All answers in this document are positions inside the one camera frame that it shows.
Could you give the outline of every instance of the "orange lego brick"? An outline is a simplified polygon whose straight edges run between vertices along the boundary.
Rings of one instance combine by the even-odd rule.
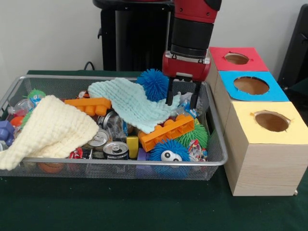
[[[65,100],[64,103],[75,106],[89,116],[105,116],[107,109],[111,108],[111,101],[106,98]]]
[[[176,139],[190,131],[194,130],[194,119],[191,116],[179,115],[176,121],[167,120],[164,126],[157,125],[155,131],[145,134],[140,131],[138,136],[143,149],[148,152],[152,150],[157,143],[163,140]]]

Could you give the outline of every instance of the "red box top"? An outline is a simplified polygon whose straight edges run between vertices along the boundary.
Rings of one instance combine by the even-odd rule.
[[[210,47],[218,71],[269,71],[253,47]]]

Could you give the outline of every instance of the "light blue towel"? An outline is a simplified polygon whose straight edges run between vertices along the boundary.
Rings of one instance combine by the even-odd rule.
[[[113,109],[125,122],[147,134],[154,131],[156,125],[164,123],[180,103],[180,94],[173,98],[171,106],[165,99],[152,102],[141,85],[125,78],[93,83],[88,92],[91,98],[111,100]]]

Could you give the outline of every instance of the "black cable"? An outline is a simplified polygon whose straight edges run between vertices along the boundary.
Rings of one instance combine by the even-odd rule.
[[[86,63],[86,65],[85,65],[85,67],[84,67],[84,70],[86,70],[86,69],[88,68],[89,64],[91,65],[92,70],[95,71],[95,67],[94,67],[93,63],[90,62],[90,61]]]

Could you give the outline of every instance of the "toy with googly eyes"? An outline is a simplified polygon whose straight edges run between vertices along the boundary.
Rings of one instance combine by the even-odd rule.
[[[151,161],[190,161],[188,149],[176,140],[167,140],[158,143],[151,151]],[[188,176],[189,166],[153,166],[154,171],[163,178],[184,179]]]

